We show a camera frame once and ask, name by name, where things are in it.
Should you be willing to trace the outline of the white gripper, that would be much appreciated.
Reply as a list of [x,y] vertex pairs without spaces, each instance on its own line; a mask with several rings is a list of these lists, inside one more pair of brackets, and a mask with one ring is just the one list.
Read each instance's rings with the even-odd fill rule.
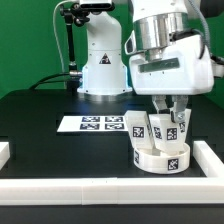
[[135,32],[125,43],[130,56],[132,85],[138,95],[153,95],[152,102],[158,114],[169,114],[165,95],[173,95],[171,121],[185,121],[188,103],[186,95],[208,93],[214,86],[214,64],[217,57],[209,52],[201,33],[196,29],[168,35],[169,44],[138,50]]

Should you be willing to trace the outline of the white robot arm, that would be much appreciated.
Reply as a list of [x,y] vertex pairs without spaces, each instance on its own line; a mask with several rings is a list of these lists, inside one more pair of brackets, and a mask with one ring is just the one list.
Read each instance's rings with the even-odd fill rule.
[[121,25],[107,11],[112,0],[81,0],[87,13],[88,60],[80,92],[95,97],[135,91],[150,95],[159,113],[185,120],[188,97],[209,92],[224,58],[209,49],[209,30],[187,26],[194,0],[130,0],[133,30],[121,42]]

